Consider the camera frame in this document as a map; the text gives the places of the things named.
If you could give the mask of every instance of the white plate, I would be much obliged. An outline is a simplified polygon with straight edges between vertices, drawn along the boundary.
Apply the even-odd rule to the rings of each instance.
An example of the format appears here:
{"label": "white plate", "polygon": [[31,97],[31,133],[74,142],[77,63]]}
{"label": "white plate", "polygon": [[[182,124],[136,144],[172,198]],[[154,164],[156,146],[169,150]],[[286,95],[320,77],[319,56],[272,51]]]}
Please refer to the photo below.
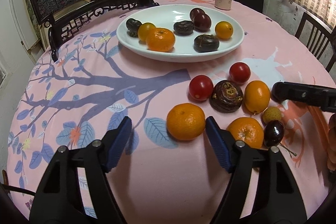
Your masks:
{"label": "white plate", "polygon": [[[190,20],[189,13],[193,8],[199,7],[211,18],[211,28],[205,34],[215,35],[215,26],[220,21],[227,21],[233,26],[232,37],[227,41],[220,41],[218,50],[214,52],[197,52],[194,49],[194,39],[204,34],[194,32],[188,36],[175,35],[174,48],[170,52],[155,52],[147,49],[147,45],[140,43],[138,38],[130,37],[127,32],[126,21],[134,18],[142,23],[151,22],[156,27],[167,28],[174,31],[174,23]],[[195,5],[162,5],[140,10],[125,18],[117,28],[117,38],[122,45],[131,51],[155,60],[178,63],[202,62],[222,57],[236,49],[244,39],[244,31],[240,24],[223,12]]]}

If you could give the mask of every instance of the metal screw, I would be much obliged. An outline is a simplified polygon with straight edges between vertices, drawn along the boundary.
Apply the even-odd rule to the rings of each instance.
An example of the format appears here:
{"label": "metal screw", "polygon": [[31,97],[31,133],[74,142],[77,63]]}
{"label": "metal screw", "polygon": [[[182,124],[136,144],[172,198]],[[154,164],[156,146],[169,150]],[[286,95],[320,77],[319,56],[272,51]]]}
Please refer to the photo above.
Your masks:
{"label": "metal screw", "polygon": [[65,145],[62,145],[58,148],[58,152],[63,153],[67,150],[67,147]]}
{"label": "metal screw", "polygon": [[93,145],[94,147],[99,147],[99,146],[101,146],[101,140],[94,140],[94,141],[92,142],[92,145]]}
{"label": "metal screw", "polygon": [[273,153],[278,153],[280,150],[279,150],[279,148],[278,148],[277,146],[272,146],[272,147],[271,147],[271,151],[272,151]]}
{"label": "metal screw", "polygon": [[238,140],[238,141],[236,141],[236,146],[238,146],[238,147],[244,147],[245,143],[243,141]]}

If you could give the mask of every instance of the wall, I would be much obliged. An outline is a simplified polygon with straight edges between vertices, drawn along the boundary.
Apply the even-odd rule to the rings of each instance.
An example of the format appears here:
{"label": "wall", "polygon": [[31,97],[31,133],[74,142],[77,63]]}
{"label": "wall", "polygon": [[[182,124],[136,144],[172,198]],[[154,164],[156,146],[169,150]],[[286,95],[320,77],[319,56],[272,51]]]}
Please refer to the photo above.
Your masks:
{"label": "wall", "polygon": [[0,5],[0,63],[7,76],[0,88],[0,170],[6,169],[7,139],[17,104],[34,66],[21,45],[9,0]]}
{"label": "wall", "polygon": [[[263,14],[278,22],[282,28],[292,35],[295,35],[300,24],[303,13],[306,10],[301,6],[290,3],[288,0],[264,0]],[[306,24],[300,40],[306,45],[312,26]],[[331,46],[329,46],[325,54],[320,58],[320,62],[326,67],[333,54]],[[331,69],[330,75],[336,80],[336,66]]]}

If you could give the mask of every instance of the pink tablecloth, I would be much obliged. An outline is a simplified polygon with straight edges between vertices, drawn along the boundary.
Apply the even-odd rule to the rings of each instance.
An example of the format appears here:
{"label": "pink tablecloth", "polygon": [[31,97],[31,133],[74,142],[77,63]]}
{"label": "pink tablecloth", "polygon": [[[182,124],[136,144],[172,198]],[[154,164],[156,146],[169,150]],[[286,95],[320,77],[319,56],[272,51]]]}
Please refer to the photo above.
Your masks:
{"label": "pink tablecloth", "polygon": [[[214,8],[214,0],[158,0],[164,4],[194,4]],[[189,80],[205,74],[214,83],[226,79],[230,66],[242,61],[271,88],[277,81],[335,84],[323,66],[295,37],[276,22],[237,2],[229,16],[245,31],[242,45],[217,60],[164,63],[143,58],[118,45],[116,28],[135,11],[115,10],[85,26],[59,51],[53,63],[50,51],[35,66],[14,116],[8,139],[8,177],[14,186],[35,191],[59,145],[85,147],[116,128],[128,115],[134,134],[119,165],[108,174],[112,191],[129,224],[209,223],[230,175],[222,169],[206,135],[187,143],[170,139],[165,130],[168,111],[188,102]],[[277,105],[286,125],[284,144],[298,154],[290,158],[280,148],[297,180],[310,216],[328,193],[326,135],[330,115],[293,102]],[[243,109],[232,114],[199,103],[206,116],[221,128],[235,118],[249,116]],[[243,215],[251,210],[257,174]],[[80,171],[86,212],[95,212]],[[12,194],[16,206],[29,215],[31,197]]]}

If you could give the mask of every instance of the round table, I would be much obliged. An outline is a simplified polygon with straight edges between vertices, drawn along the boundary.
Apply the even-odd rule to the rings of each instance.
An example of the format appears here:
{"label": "round table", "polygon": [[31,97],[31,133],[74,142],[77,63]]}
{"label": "round table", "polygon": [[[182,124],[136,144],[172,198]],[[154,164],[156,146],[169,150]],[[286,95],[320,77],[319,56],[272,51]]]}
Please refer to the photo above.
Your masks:
{"label": "round table", "polygon": [[[157,2],[215,9],[214,0]],[[96,18],[62,45],[56,63],[51,60],[50,51],[42,55],[12,123],[9,182],[35,191],[59,145],[85,147],[93,139],[101,139],[107,129],[116,128],[128,115],[134,133],[118,166],[107,174],[126,221],[209,223],[230,175],[219,166],[205,134],[190,142],[176,142],[165,130],[168,111],[189,102],[190,79],[203,74],[216,84],[227,79],[233,63],[241,61],[251,68],[250,80],[262,80],[270,89],[278,81],[329,87],[335,87],[335,83],[298,39],[278,23],[240,3],[233,1],[232,9],[225,13],[243,27],[243,43],[229,55],[201,63],[160,62],[121,47],[115,30],[125,16],[134,12],[115,10]],[[214,116],[221,128],[235,118],[250,116],[244,108],[223,114],[213,110],[207,101],[196,104],[206,117]],[[286,126],[283,144],[297,153],[297,157],[291,158],[280,147],[310,216],[328,194],[326,121],[331,114],[291,101],[281,105],[271,101],[270,105],[282,112]],[[34,109],[34,113],[27,113],[27,109]],[[254,118],[260,121],[260,115]],[[24,155],[16,153],[15,142],[21,143]],[[86,212],[94,215],[83,170],[79,174]],[[253,171],[242,216],[251,212],[257,177]],[[12,197],[28,215],[31,197],[19,193],[13,193]]]}

